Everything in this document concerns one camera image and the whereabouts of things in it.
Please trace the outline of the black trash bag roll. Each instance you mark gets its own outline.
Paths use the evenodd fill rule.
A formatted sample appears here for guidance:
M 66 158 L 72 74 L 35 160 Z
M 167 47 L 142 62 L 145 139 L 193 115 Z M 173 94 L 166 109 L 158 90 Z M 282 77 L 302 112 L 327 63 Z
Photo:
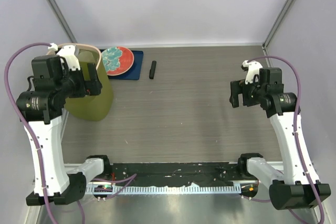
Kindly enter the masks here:
M 154 79 L 156 64 L 157 64 L 157 62 L 155 60 L 152 61 L 152 63 L 151 63 L 151 68 L 150 68 L 150 72 L 149 72 L 149 79 L 151 79 L 151 80 Z

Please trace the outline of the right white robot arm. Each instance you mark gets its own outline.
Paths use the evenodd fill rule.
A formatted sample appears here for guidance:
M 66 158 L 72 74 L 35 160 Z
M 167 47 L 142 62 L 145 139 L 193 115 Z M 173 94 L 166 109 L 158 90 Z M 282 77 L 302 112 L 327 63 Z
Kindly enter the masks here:
M 314 208 L 331 195 L 329 184 L 321 183 L 312 166 L 301 129 L 301 117 L 295 115 L 297 96 L 285 93 L 280 68 L 264 68 L 257 62 L 243 64 L 243 80 L 230 83 L 232 107 L 259 105 L 274 128 L 283 161 L 280 172 L 259 153 L 241 154 L 237 173 L 242 179 L 257 178 L 269 191 L 277 210 Z

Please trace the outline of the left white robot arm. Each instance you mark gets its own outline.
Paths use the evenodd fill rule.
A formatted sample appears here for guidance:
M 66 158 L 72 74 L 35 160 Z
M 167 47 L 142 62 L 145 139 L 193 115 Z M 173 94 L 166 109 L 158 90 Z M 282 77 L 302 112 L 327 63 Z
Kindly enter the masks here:
M 112 174 L 106 155 L 88 156 L 84 163 L 67 172 L 61 148 L 62 110 L 66 99 L 99 95 L 102 84 L 93 62 L 87 64 L 89 80 L 85 80 L 80 67 L 72 66 L 69 60 L 58 55 L 36 57 L 31 67 L 29 88 L 16 101 L 28 123 L 25 130 L 35 171 L 35 188 L 26 197 L 26 204 L 68 205 L 84 196 L 87 183 L 95 178 L 105 182 Z

